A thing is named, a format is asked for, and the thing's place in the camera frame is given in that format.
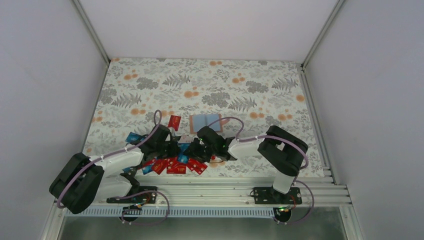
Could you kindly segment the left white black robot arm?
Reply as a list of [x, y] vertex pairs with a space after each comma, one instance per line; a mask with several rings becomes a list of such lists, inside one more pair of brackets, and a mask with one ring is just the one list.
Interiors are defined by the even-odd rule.
[[131, 203], [143, 191], [135, 178], [156, 160], [176, 157], [180, 153], [179, 137], [172, 129], [159, 124], [149, 134], [131, 132], [126, 145], [104, 155], [74, 154], [49, 187], [60, 208], [79, 214], [93, 202], [124, 199]]

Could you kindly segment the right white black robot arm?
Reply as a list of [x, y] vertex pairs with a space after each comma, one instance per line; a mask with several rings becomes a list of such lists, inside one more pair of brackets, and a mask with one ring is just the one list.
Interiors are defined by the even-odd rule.
[[272, 125], [258, 136], [224, 138], [209, 126], [202, 127], [184, 154], [202, 163], [209, 162], [212, 156], [223, 161], [236, 161], [246, 157], [261, 157], [276, 170], [271, 198], [278, 204], [290, 197], [290, 188], [300, 170], [309, 164], [309, 146], [286, 130]]

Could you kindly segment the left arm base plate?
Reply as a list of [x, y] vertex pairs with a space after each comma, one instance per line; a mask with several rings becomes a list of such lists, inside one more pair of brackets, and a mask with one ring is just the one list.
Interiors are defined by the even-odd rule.
[[125, 197], [107, 198], [108, 204], [154, 204], [156, 202], [156, 186], [139, 186], [138, 189], [132, 188]]

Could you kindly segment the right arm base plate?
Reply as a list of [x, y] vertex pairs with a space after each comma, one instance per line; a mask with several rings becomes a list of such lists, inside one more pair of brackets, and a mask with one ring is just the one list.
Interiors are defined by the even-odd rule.
[[299, 187], [291, 187], [288, 193], [280, 193], [273, 187], [254, 187], [250, 192], [256, 205], [294, 205], [302, 204]]

